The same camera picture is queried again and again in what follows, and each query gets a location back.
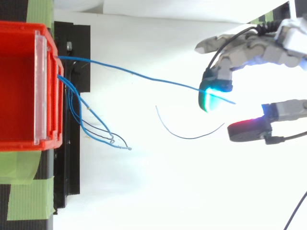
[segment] thin black wire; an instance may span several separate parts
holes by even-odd
[[[75,61],[75,62],[70,66],[70,69],[71,69],[71,70],[70,70],[70,76],[71,76],[71,73],[72,73],[72,71],[73,71],[73,68],[72,68],[72,67],[73,67],[76,63],[77,63],[77,61]],[[90,127],[93,127],[93,128],[95,128],[95,129],[97,129],[97,130],[100,130],[100,131],[103,131],[103,132],[108,133],[108,131],[103,130],[103,129],[100,129],[100,128],[97,128],[97,127],[91,125],[90,123],[84,121],[83,119],[82,119],[82,121],[83,121],[84,123],[86,123],[87,125],[89,125]],[[92,132],[92,131],[90,131],[90,130],[88,130],[88,129],[86,129],[86,130],[87,130],[88,132],[90,132],[90,133],[92,133],[92,134],[98,136],[98,137],[101,137],[101,138],[107,139],[107,140],[111,140],[111,138],[106,138],[106,137],[101,136],[101,135],[99,135],[99,134],[97,134],[97,133],[94,133],[94,132]],[[128,145],[127,145],[126,141],[124,140],[124,138],[122,138],[120,135],[118,135],[118,134],[116,134],[116,133],[112,133],[112,134],[113,134],[114,136],[120,138],[120,139],[125,143],[126,147],[128,148]]]
[[[302,197],[302,199],[299,201],[298,205],[296,206],[294,212],[292,213],[290,219],[288,220],[288,223],[286,224],[286,226],[285,226],[285,228],[284,228],[283,230],[287,230],[287,229],[288,229],[289,225],[291,224],[291,221],[292,221],[293,217],[296,215],[296,213],[297,213],[299,207],[302,205],[302,203],[304,202],[304,200],[306,199],[306,197],[307,197],[307,192],[304,194],[304,196]]]
[[[285,141],[286,140],[292,140],[292,139],[301,138],[301,137],[304,137],[304,136],[307,136],[307,132],[296,134],[296,135],[293,135],[293,136],[290,136],[290,137],[286,137],[286,138],[284,138],[284,140]]]
[[[247,31],[250,31],[250,30],[253,30],[253,29],[256,29],[255,26],[252,26],[252,27],[249,27],[245,30],[242,30],[241,32],[239,32],[238,34],[234,35],[233,37],[229,38],[224,44],[222,44],[222,46],[216,51],[215,55],[213,56],[212,60],[210,61],[207,69],[206,69],[206,72],[208,69],[211,68],[212,64],[214,63],[215,59],[217,58],[217,56],[219,56],[219,54],[222,52],[222,50],[228,46],[231,42],[233,42],[234,40],[236,40],[239,36],[241,36],[242,34],[246,33]]]
[[[158,107],[155,106],[155,109],[157,110],[158,117],[159,117],[159,119],[160,119],[162,125],[164,126],[164,128],[165,128],[170,134],[174,135],[175,137],[181,138],[181,139],[194,140],[194,139],[198,139],[198,138],[203,138],[203,137],[205,137],[205,136],[208,136],[208,135],[210,135],[210,134],[216,132],[216,131],[219,130],[223,125],[225,125],[225,123],[223,123],[223,124],[222,124],[221,126],[219,126],[215,131],[213,131],[213,132],[211,132],[211,133],[207,133],[207,134],[202,135],[202,136],[199,136],[199,137],[196,137],[196,138],[183,138],[183,137],[181,137],[181,136],[178,136],[178,135],[172,133],[172,132],[166,127],[166,125],[165,125],[164,122],[162,121],[162,118],[161,118],[161,116],[160,116],[160,114],[159,114]]]

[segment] white backdrop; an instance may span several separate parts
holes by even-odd
[[[248,23],[285,2],[287,0],[105,0],[104,13]]]
[[[195,87],[212,57],[195,53],[195,45],[238,26],[66,11],[56,11],[55,20],[91,25],[92,59]],[[91,65],[91,93],[82,97],[133,150],[111,148],[82,132],[81,194],[54,217],[54,229],[283,229],[307,190],[305,138],[277,146],[232,143],[224,127],[181,140],[155,112],[158,105],[172,131],[194,137],[224,121],[256,116],[246,111],[259,112],[261,103],[303,98],[307,84],[301,70],[277,66],[245,68],[234,81],[238,100],[254,104],[214,116],[198,107],[197,92]],[[84,116],[98,125],[86,109]],[[274,131],[288,136],[306,124],[275,124]],[[306,213],[305,204],[289,230],[307,226]]]

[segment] red storage box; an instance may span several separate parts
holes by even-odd
[[[0,21],[0,151],[62,144],[63,66],[43,24]]]

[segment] green masking tape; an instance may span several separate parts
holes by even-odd
[[[29,0],[27,23],[53,24],[53,0]]]
[[[49,219],[53,208],[53,177],[12,185],[7,220]]]
[[[40,156],[41,151],[0,152],[0,184],[30,184]]]

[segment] blue wire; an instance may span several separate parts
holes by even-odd
[[[82,103],[86,106],[86,108],[97,118],[97,120],[104,126],[106,127],[106,130],[108,131],[108,133],[110,134],[110,136],[112,137],[112,139],[114,138],[113,134],[111,133],[110,129],[106,126],[106,124],[100,119],[100,117],[90,108],[90,106],[83,100],[82,97],[80,97],[79,92],[77,91],[77,89],[74,87],[74,85],[67,80],[66,78],[62,77],[62,81],[65,81],[66,84],[65,85],[70,85],[70,89],[75,93],[78,94],[77,97],[82,101]]]
[[[116,146],[116,145],[113,145],[107,141],[104,141],[104,140],[101,140],[101,139],[98,139],[94,136],[92,136],[87,130],[86,128],[84,127],[84,124],[83,124],[83,120],[82,120],[82,107],[81,107],[81,102],[91,111],[91,113],[103,124],[105,125],[105,123],[103,123],[103,121],[94,113],[93,110],[91,110],[88,106],[88,104],[81,98],[81,96],[79,95],[77,89],[74,87],[73,84],[71,84],[67,79],[65,79],[64,77],[62,77],[61,75],[58,75],[58,79],[63,82],[78,98],[78,103],[79,103],[79,113],[80,113],[80,126],[81,128],[83,129],[83,131],[89,136],[91,137],[92,139],[94,140],[97,140],[99,142],[103,142],[109,146],[112,146],[114,148],[117,148],[117,149],[124,149],[124,150],[132,150],[132,148],[127,148],[127,147],[121,147],[121,146]]]
[[[118,70],[121,70],[121,71],[130,73],[130,74],[133,74],[133,75],[136,75],[136,76],[139,76],[139,77],[141,77],[141,78],[145,78],[145,79],[148,79],[148,80],[151,80],[151,81],[158,81],[158,82],[163,82],[163,83],[178,85],[178,86],[182,86],[182,87],[185,87],[185,88],[189,88],[189,89],[192,89],[192,90],[196,90],[196,91],[199,91],[199,92],[202,92],[202,93],[207,93],[205,90],[200,90],[200,89],[194,88],[194,87],[192,87],[192,86],[184,85],[184,84],[177,83],[177,82],[173,82],[173,81],[169,81],[169,80],[162,80],[162,79],[150,78],[150,77],[147,77],[147,76],[145,76],[145,75],[142,75],[142,74],[133,72],[133,71],[131,71],[131,70],[124,69],[124,68],[121,68],[121,67],[118,67],[118,66],[113,66],[113,65],[105,64],[105,63],[102,63],[102,62],[99,62],[99,61],[94,61],[94,60],[90,60],[90,59],[86,59],[86,58],[81,58],[81,57],[69,57],[69,56],[58,56],[58,58],[59,58],[59,59],[63,59],[63,60],[74,60],[74,61],[91,62],[91,63],[95,63],[95,64],[98,64],[98,65],[101,65],[101,66],[105,66],[105,67],[110,67],[110,68],[118,69]],[[219,99],[221,99],[221,100],[223,100],[223,101],[226,101],[226,102],[228,102],[228,103],[236,104],[235,102],[232,102],[232,101],[230,101],[230,100],[227,100],[227,99],[225,99],[225,98],[223,98],[223,97],[219,97],[219,96],[214,95],[214,94],[211,94],[211,93],[210,93],[210,95],[213,96],[213,97],[219,98]]]
[[[73,108],[73,105],[72,105],[72,92],[71,92],[70,89],[68,89],[67,97],[68,97],[69,109],[70,109],[70,111],[71,111],[71,113],[72,113],[72,116],[73,116],[73,118],[76,120],[76,122],[80,125],[80,117],[77,115],[77,113],[75,112],[75,110],[74,110],[74,108]],[[92,133],[92,134],[98,136],[98,137],[101,137],[101,138],[104,138],[104,139],[108,139],[108,140],[112,140],[111,138],[106,138],[106,137],[103,137],[103,136],[101,136],[101,135],[98,135],[98,134],[92,132],[92,131],[89,130],[89,129],[86,129],[86,130],[89,131],[90,133]]]

